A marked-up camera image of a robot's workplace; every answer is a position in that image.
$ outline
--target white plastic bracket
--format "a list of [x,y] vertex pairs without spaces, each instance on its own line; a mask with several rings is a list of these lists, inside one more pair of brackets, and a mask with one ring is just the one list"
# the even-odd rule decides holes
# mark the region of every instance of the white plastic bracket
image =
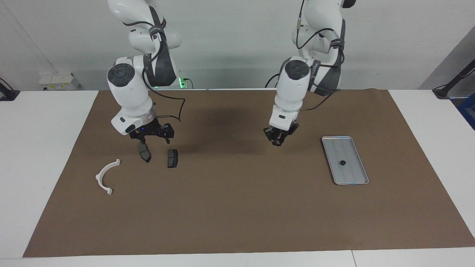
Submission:
[[100,173],[98,173],[96,176],[95,176],[95,179],[97,180],[97,182],[99,183],[99,186],[102,187],[102,189],[106,190],[107,191],[107,194],[112,194],[112,188],[109,188],[109,187],[105,187],[104,184],[102,184],[102,178],[104,177],[104,174],[110,170],[112,167],[115,167],[115,166],[119,166],[120,165],[120,160],[117,159],[115,162],[113,163],[110,163],[108,165],[106,165]]

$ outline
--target black knob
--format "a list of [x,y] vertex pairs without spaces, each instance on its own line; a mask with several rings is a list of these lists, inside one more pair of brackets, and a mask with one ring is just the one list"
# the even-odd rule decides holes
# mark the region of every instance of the black knob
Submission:
[[127,69],[124,67],[118,67],[114,71],[114,76],[116,78],[124,78],[127,75]]
[[303,61],[292,60],[286,64],[285,72],[292,80],[300,80],[308,75],[310,69]]

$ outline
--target green led light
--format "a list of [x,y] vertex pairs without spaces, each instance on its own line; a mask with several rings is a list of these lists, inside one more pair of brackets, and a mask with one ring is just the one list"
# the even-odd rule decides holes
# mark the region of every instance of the green led light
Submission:
[[183,80],[181,77],[179,77],[178,80],[180,82],[180,88],[181,89],[186,88],[186,81]]

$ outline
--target curved white plastic part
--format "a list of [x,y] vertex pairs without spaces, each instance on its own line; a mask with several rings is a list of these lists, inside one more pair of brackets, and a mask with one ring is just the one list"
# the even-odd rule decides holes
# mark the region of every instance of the curved white plastic part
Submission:
[[110,170],[112,167],[119,166],[119,165],[120,165],[120,160],[117,159],[115,162],[106,165],[106,166],[100,171],[100,173],[98,173],[98,174],[95,176],[95,179],[96,179],[97,182],[99,183],[99,186],[102,187],[102,189],[106,190],[106,191],[107,191],[107,194],[109,194],[109,195],[112,194],[112,188],[105,187],[105,186],[102,184],[102,178],[104,177],[104,174],[105,174],[108,170]]
[[[145,21],[153,24],[150,7],[144,0],[108,0],[109,9],[123,23],[132,24],[138,21]],[[137,24],[137,27],[148,30],[148,24]]]

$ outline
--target white table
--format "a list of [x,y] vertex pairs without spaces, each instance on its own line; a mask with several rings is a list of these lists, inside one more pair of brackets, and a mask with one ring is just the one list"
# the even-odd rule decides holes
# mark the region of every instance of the white table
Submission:
[[[472,234],[475,131],[430,91],[390,91]],[[22,92],[0,103],[1,266],[475,266],[475,248],[21,258],[97,91]]]

